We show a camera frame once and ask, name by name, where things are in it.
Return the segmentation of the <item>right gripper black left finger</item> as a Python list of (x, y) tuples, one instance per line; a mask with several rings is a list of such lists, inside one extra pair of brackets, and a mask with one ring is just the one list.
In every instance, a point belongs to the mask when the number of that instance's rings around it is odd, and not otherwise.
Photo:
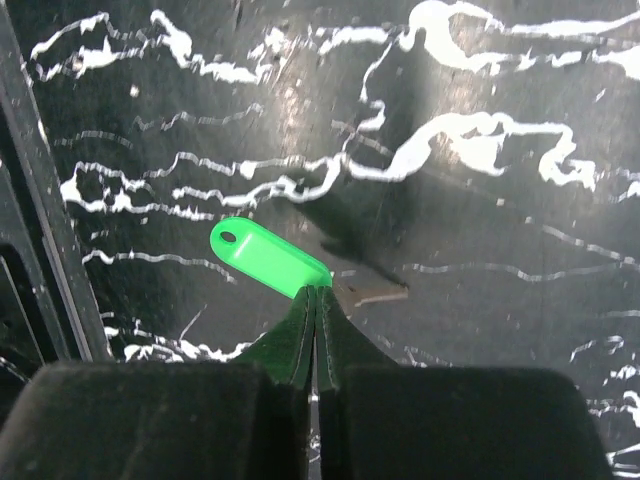
[(262, 368), (274, 384), (309, 390), (313, 373), (316, 289), (301, 288), (284, 318), (234, 359)]

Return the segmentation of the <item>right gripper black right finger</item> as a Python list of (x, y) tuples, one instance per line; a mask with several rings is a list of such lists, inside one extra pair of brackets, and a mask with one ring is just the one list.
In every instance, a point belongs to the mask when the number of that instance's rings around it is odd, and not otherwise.
[(398, 367), (346, 317), (329, 287), (316, 290), (316, 345), (320, 391), (338, 390), (350, 367)]

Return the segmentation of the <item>silver key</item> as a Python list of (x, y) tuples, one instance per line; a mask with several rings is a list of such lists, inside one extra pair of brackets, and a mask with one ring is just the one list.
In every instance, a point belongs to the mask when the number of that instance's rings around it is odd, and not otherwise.
[(409, 289), (400, 285), (358, 289), (345, 284), (337, 284), (333, 287), (333, 292), (343, 307), (357, 308), (368, 303), (406, 299)]

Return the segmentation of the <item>green key tag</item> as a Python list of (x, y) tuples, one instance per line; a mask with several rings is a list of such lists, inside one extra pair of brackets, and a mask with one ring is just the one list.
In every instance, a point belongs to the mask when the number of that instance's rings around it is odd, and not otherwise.
[(322, 262), (248, 218), (219, 221), (211, 230), (210, 246), (228, 266), (290, 299), (303, 287), (333, 283)]

